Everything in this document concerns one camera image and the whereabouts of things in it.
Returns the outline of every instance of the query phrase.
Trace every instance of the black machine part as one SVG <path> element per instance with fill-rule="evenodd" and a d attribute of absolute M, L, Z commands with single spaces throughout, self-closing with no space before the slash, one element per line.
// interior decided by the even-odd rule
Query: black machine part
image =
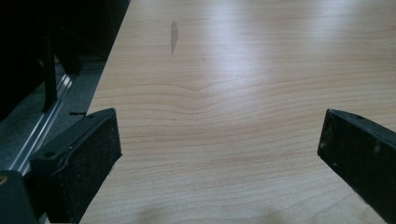
<path fill-rule="evenodd" d="M 18 205 L 23 210 L 10 214 L 31 221 L 6 214 L 0 223 L 36 223 L 44 213 L 50 222 L 79 223 L 120 156 L 116 110 L 84 117 L 32 155 L 31 171 L 23 178 L 15 171 L 0 173 L 6 179 L 0 207 Z"/>
<path fill-rule="evenodd" d="M 329 109 L 318 155 L 388 223 L 396 223 L 396 133 Z"/>

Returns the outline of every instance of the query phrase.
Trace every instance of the stain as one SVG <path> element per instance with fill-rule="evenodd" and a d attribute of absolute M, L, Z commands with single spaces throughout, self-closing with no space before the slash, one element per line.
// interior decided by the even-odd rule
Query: stain
<path fill-rule="evenodd" d="M 202 54 L 202 60 L 204 60 L 205 64 L 206 64 L 206 57 L 204 54 Z"/>
<path fill-rule="evenodd" d="M 175 21 L 172 22 L 171 26 L 171 53 L 173 54 L 176 48 L 176 42 L 178 39 L 178 28 L 177 28 L 177 23 Z"/>

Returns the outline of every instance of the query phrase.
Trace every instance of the wooden table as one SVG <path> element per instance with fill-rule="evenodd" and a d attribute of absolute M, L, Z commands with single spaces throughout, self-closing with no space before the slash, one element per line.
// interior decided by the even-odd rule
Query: wooden table
<path fill-rule="evenodd" d="M 134 0 L 90 108 L 123 157 L 82 223 L 381 223 L 317 147 L 327 108 L 396 130 L 395 96 L 394 0 Z"/>

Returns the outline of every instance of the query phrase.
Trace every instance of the wood grain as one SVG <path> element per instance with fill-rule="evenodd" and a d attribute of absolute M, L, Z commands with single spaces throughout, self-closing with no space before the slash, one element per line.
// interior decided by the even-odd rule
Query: wood grain
<path fill-rule="evenodd" d="M 134 0 L 90 108 L 123 157 L 82 223 L 381 223 L 317 147 L 327 108 L 396 130 L 395 78 L 393 0 Z"/>

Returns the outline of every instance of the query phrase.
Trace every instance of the dark mark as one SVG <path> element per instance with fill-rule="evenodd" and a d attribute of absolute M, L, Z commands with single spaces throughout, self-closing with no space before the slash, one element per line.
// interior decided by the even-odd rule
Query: dark mark
<path fill-rule="evenodd" d="M 172 54 L 176 48 L 177 35 L 178 35 L 177 23 L 175 21 L 173 21 L 172 26 L 171 26 L 171 48 L 172 48 L 171 53 Z"/>
<path fill-rule="evenodd" d="M 69 115 L 73 115 L 73 116 L 83 115 L 83 116 L 86 116 L 87 112 L 70 112 Z"/>
<path fill-rule="evenodd" d="M 206 63 L 206 57 L 204 54 L 202 54 L 202 60 L 204 60 L 204 62 Z"/>

